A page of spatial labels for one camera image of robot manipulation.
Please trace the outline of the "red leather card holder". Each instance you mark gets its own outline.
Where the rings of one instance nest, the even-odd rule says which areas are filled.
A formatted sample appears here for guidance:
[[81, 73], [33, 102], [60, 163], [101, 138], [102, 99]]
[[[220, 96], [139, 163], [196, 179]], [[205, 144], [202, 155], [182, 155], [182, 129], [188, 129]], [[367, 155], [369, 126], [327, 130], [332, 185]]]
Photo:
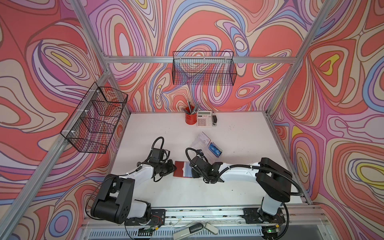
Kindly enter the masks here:
[[192, 167], [190, 162], [175, 161], [176, 170], [173, 173], [174, 177], [178, 178], [193, 178]]

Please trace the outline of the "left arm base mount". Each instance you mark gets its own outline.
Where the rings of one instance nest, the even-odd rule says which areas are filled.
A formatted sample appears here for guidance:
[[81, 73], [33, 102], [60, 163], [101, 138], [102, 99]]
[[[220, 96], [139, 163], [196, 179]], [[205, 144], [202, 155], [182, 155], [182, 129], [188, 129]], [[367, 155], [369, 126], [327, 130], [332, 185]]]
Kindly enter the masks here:
[[130, 218], [126, 219], [125, 226], [135, 226], [135, 227], [160, 227], [164, 225], [166, 217], [165, 209], [151, 209], [149, 212], [141, 218]]

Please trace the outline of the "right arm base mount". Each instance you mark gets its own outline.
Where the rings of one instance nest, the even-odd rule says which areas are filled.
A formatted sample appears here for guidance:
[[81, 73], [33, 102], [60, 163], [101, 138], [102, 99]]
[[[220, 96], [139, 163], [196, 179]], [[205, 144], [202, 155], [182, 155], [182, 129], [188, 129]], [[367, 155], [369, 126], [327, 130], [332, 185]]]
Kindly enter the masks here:
[[275, 215], [267, 214], [261, 208], [244, 208], [243, 212], [241, 218], [245, 219], [247, 224], [282, 225], [286, 222], [281, 208], [278, 209]]

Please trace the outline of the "blue VIP card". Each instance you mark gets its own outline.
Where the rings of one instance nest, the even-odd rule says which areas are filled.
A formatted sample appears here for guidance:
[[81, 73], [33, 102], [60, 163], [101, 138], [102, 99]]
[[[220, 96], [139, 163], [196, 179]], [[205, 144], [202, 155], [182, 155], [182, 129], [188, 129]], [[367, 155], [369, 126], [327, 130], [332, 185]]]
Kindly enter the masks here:
[[209, 144], [209, 150], [212, 152], [212, 154], [216, 157], [219, 158], [222, 155], [222, 150], [216, 146], [213, 142]]

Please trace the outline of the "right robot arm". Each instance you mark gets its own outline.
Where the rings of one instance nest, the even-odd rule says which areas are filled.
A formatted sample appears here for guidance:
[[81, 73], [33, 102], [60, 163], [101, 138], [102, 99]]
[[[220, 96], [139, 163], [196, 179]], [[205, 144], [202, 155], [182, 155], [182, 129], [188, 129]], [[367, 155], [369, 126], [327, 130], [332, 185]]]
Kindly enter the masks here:
[[255, 165], [230, 165], [222, 162], [210, 164], [202, 150], [186, 148], [185, 153], [193, 178], [201, 178], [206, 184], [231, 181], [259, 184], [266, 195], [257, 210], [257, 221], [267, 223], [281, 219], [281, 207], [285, 207], [292, 196], [303, 195], [292, 173], [269, 158], [262, 158]]

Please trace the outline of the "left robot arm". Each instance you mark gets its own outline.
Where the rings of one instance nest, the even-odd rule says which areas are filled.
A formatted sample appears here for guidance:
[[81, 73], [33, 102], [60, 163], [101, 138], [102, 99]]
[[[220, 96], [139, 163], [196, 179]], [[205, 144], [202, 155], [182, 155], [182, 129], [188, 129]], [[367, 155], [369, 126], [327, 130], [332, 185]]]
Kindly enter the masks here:
[[126, 224], [133, 221], [146, 225], [154, 218], [160, 222], [160, 216], [153, 216], [151, 203], [134, 198], [134, 190], [149, 180], [157, 183], [177, 169], [170, 159], [170, 151], [164, 149], [164, 137], [155, 139], [148, 157], [138, 162], [137, 168], [123, 175], [109, 174], [99, 184], [92, 195], [95, 195], [91, 209], [85, 210], [93, 220], [108, 221], [115, 224]]

